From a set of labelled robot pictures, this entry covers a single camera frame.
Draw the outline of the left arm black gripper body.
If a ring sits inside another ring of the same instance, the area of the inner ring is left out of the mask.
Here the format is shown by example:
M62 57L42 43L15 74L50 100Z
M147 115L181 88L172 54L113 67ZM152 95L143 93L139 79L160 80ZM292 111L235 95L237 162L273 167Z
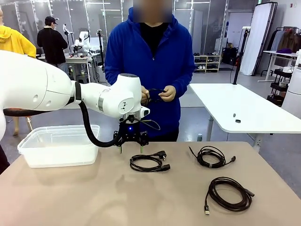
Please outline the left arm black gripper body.
M140 141L140 123L120 123L119 134L123 142L138 142Z

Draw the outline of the person's left hand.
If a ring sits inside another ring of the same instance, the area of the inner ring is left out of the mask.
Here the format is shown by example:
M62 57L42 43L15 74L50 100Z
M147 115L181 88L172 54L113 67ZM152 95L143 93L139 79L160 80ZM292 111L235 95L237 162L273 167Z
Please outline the person's left hand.
M174 86L168 85L164 88L164 92L159 93L160 98L165 102L171 102L176 96L176 89Z

